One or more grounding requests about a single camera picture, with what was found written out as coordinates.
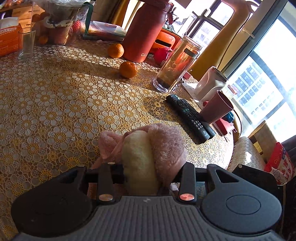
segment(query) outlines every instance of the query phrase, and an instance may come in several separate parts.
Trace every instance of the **glass tumbler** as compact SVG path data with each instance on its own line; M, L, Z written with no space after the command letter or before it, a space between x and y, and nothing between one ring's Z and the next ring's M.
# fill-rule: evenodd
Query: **glass tumbler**
M197 59L201 49L199 44L184 36L153 79L154 87L163 93L170 92Z
M19 60L26 61L33 57L35 34L36 31L32 31L32 27L23 28L19 31Z

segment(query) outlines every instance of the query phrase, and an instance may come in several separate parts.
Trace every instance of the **red thermos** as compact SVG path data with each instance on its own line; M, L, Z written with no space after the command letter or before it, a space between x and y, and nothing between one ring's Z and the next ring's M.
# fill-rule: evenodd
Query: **red thermos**
M137 11L122 43L123 57L136 63L145 60L171 7L168 0L144 0L143 2L145 3Z

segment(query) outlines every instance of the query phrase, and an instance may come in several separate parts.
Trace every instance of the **orange toaster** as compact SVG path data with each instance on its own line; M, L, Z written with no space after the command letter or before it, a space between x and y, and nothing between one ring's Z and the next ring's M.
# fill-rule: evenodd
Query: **orange toaster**
M149 53L155 53L158 48L169 47L172 50L175 48L181 37L171 31L162 28L154 41Z

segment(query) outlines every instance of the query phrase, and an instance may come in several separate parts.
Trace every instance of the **round table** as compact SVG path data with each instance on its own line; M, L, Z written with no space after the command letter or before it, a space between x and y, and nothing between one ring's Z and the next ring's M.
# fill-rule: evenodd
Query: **round table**
M177 125L189 162L227 168L232 135L194 144L163 103L167 94L153 89L151 79L159 70L153 60L137 64L137 76L124 79L118 71L124 60L108 58L108 46L79 40L71 47L36 47L27 62L17 53L0 58L0 240L17 232L10 216L13 200L79 163L90 167L103 130L121 135L157 122ZM199 109L181 86L173 93Z

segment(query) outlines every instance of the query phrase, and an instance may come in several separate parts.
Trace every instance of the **remote control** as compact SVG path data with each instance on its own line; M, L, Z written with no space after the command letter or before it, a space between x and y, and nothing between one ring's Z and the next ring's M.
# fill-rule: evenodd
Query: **remote control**
M166 97L166 102L174 110L185 129L196 144L205 143L215 136L214 130L206 123L201 115L185 100L176 95Z

